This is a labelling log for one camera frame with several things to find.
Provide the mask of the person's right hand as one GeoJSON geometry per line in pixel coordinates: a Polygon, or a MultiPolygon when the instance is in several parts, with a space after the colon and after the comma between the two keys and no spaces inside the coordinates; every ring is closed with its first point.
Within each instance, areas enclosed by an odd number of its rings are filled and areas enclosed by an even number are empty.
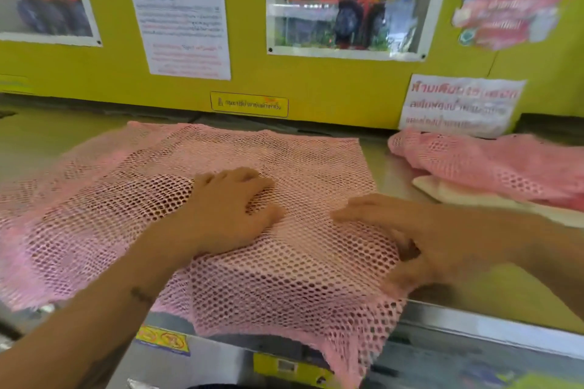
{"type": "Polygon", "coordinates": [[[395,237],[405,260],[428,259],[439,270],[434,284],[452,284],[478,273],[482,266],[471,260],[477,250],[466,245],[468,233],[447,222],[446,209],[382,194],[351,199],[332,211],[337,223],[358,222],[374,226],[395,237]]]}

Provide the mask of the person's left hand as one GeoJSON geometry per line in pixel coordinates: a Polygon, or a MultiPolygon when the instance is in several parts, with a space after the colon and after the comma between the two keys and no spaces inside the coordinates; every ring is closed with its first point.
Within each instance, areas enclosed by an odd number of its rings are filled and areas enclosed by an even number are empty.
{"type": "Polygon", "coordinates": [[[198,175],[186,203],[151,224],[140,241],[164,248],[179,267],[201,255],[248,246],[263,233],[246,232],[248,207],[274,184],[273,179],[246,167],[198,175]]]}

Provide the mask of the large pink mesh laundry bag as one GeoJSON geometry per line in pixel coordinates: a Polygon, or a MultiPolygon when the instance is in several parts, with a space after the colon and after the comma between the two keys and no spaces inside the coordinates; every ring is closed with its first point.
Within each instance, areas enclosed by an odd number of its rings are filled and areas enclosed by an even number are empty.
{"type": "Polygon", "coordinates": [[[376,191],[355,137],[142,122],[93,137],[0,182],[0,300],[12,310],[68,300],[179,208],[196,175],[241,166],[275,181],[249,211],[275,203],[284,218],[243,250],[179,269],[152,311],[186,319],[203,336],[301,342],[356,388],[405,301],[378,288],[399,262],[390,238],[331,220],[334,208],[376,191]]]}

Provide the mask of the person's left forearm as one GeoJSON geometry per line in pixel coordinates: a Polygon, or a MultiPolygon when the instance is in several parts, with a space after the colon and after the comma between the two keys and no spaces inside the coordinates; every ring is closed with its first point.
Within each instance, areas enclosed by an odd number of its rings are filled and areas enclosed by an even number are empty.
{"type": "Polygon", "coordinates": [[[0,353],[0,389],[105,389],[190,243],[141,238],[64,308],[0,353]]]}

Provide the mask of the person's right forearm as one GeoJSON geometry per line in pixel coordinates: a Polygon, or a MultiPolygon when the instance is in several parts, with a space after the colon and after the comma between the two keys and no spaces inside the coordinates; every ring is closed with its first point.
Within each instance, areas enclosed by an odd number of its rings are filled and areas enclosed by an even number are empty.
{"type": "Polygon", "coordinates": [[[480,240],[471,254],[477,265],[514,263],[544,282],[584,288],[584,230],[543,216],[493,208],[471,208],[463,223],[480,240]]]}

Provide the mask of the cream folded cloth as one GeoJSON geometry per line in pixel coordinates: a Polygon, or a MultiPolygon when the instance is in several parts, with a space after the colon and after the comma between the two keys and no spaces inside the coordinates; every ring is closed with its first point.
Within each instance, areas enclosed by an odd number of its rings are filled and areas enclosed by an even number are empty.
{"type": "Polygon", "coordinates": [[[433,175],[416,177],[411,183],[415,188],[441,203],[517,210],[546,217],[567,227],[584,230],[584,212],[581,211],[557,208],[530,201],[515,201],[499,194],[456,185],[433,175]]]}

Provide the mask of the small yellow rectangular label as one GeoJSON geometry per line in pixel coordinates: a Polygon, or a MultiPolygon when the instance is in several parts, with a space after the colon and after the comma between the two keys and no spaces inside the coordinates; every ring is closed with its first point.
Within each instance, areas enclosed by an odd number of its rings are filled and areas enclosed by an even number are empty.
{"type": "Polygon", "coordinates": [[[287,119],[289,101],[282,97],[210,92],[211,110],[216,113],[287,119]]]}

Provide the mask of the crumpled pink mesh laundry bag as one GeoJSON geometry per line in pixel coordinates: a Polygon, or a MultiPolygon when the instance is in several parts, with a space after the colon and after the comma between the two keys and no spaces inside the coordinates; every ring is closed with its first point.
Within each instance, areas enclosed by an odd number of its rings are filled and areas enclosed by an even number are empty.
{"type": "Polygon", "coordinates": [[[405,129],[389,138],[388,148],[412,168],[453,184],[584,212],[584,147],[529,134],[487,140],[405,129]]]}

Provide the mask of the yellow label with barcode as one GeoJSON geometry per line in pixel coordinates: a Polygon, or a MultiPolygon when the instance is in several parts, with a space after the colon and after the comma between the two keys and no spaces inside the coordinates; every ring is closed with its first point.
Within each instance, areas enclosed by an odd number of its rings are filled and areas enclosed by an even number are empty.
{"type": "Polygon", "coordinates": [[[253,354],[253,370],[264,377],[318,389],[342,389],[336,376],[328,369],[263,353],[253,354]]]}

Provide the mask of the yellow warning sticker with symbols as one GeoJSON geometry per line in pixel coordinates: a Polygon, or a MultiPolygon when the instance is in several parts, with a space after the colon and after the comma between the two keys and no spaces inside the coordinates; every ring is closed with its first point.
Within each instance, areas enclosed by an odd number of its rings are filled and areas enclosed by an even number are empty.
{"type": "Polygon", "coordinates": [[[187,336],[179,332],[168,331],[151,325],[142,325],[134,340],[142,345],[180,356],[191,356],[187,336]]]}

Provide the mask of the white sign with red lettering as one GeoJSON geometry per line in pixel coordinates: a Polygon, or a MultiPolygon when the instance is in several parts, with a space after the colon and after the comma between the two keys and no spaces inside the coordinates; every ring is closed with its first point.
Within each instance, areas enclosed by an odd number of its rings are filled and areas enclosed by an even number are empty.
{"type": "Polygon", "coordinates": [[[509,127],[526,85],[527,80],[413,74],[398,129],[499,137],[509,127]]]}

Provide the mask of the white paper notice sheet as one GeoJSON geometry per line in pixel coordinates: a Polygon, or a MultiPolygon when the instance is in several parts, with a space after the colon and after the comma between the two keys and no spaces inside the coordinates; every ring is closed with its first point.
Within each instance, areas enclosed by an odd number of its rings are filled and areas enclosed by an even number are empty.
{"type": "Polygon", "coordinates": [[[225,0],[132,0],[150,74],[231,80],[225,0]]]}

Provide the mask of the green strip sticker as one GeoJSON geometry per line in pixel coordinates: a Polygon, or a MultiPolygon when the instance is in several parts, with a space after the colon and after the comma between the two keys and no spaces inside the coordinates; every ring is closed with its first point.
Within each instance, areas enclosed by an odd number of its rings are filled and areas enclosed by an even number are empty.
{"type": "Polygon", "coordinates": [[[0,74],[0,93],[34,95],[36,91],[26,77],[0,74]]]}

